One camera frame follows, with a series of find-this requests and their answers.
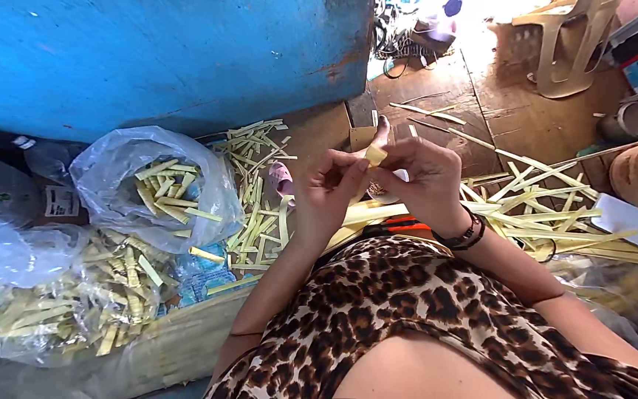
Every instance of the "hand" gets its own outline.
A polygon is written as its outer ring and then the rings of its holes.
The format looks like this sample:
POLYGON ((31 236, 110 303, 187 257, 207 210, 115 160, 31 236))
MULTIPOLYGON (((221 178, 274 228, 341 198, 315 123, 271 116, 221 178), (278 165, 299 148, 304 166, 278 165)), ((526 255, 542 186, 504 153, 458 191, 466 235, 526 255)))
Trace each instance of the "hand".
POLYGON ((361 189, 367 168, 368 160, 327 150, 294 186, 297 228, 293 240, 310 250, 324 250, 341 227, 350 199, 361 189))
POLYGON ((469 214, 459 204, 462 160, 454 151, 420 138, 399 140, 383 149, 388 157, 369 175, 403 200, 416 219, 446 239, 471 226, 469 214), (408 171, 409 183, 391 172, 397 169, 408 171))

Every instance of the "pink slipper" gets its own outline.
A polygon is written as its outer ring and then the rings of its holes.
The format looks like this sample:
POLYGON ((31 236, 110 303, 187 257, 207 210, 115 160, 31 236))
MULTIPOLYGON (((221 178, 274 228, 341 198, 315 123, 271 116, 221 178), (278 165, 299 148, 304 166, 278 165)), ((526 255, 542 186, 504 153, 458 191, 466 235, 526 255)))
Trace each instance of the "pink slipper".
MULTIPOLYGON (((292 175, 289 174, 289 170, 282 162, 275 162, 270 166, 267 178, 270 179, 270 185, 277 191, 280 197, 294 195, 292 175)), ((291 199, 288 205, 294 207, 294 199, 291 199)))

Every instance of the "leopard print dress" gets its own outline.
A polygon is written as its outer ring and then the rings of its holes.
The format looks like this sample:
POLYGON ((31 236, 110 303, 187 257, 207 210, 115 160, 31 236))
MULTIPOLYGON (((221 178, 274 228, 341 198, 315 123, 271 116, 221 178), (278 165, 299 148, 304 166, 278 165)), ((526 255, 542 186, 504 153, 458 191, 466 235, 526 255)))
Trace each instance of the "leopard print dress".
POLYGON ((316 270, 208 398, 331 398, 356 361, 412 329, 524 398, 638 398, 638 369, 582 354, 497 280, 437 246, 390 236, 316 270))

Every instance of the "bracelet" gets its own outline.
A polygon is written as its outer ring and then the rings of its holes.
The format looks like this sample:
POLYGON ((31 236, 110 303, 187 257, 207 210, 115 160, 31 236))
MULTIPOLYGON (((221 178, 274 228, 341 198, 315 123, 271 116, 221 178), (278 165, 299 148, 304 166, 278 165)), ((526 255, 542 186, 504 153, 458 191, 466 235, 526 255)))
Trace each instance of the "bracelet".
POLYGON ((432 236, 435 238, 437 242, 446 246, 450 250, 467 250, 471 248, 475 243, 478 243, 479 240, 484 236, 484 229, 486 227, 485 220, 472 213, 469 208, 465 205, 462 205, 469 213, 469 217, 471 218, 471 226, 459 237, 455 237, 453 239, 443 239, 434 230, 432 230, 432 236), (479 224, 479 232, 476 235, 476 238, 472 239, 474 236, 474 225, 479 224))

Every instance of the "blue painted surface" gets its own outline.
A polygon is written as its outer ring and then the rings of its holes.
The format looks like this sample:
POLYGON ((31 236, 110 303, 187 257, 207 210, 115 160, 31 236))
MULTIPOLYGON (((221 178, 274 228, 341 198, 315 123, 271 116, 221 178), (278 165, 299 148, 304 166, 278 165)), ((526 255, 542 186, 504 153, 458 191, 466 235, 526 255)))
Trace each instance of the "blue painted surface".
POLYGON ((370 0, 0 0, 0 129, 218 132, 364 90, 370 0))

